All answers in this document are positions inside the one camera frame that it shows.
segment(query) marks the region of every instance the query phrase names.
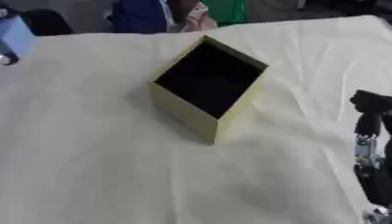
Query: open box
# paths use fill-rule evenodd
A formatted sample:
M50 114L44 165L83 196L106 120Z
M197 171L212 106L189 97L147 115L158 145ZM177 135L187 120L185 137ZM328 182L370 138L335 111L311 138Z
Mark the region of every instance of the open box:
M154 77L151 97L158 107L214 143L249 103L266 68L205 36Z

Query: pink object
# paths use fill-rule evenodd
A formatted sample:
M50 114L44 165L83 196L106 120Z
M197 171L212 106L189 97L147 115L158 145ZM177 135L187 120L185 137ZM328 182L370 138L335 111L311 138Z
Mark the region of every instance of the pink object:
M208 16L208 7L197 3L185 20L182 32L198 32L218 27L216 22Z

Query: blue box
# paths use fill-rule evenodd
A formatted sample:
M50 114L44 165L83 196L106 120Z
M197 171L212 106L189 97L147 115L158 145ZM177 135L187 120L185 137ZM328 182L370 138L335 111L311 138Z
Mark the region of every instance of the blue box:
M32 46L35 36L21 17L0 20L0 54L22 58Z

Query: white fabric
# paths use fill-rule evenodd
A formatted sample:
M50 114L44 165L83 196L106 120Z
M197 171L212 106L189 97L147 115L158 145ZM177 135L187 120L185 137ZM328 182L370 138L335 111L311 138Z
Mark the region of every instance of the white fabric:
M212 146L146 86L202 34L270 64ZM0 68L0 223L360 223L357 88L392 95L392 32L375 17L38 38Z

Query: floor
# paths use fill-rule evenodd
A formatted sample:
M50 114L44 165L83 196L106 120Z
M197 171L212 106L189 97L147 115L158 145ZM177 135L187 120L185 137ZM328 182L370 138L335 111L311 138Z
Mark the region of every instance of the floor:
M110 9L114 0L4 0L19 10L49 8L61 13L77 32L107 32L109 23L103 12ZM329 0L307 0L306 10L297 10L297 0L244 0L250 23L333 18L342 13L328 10Z

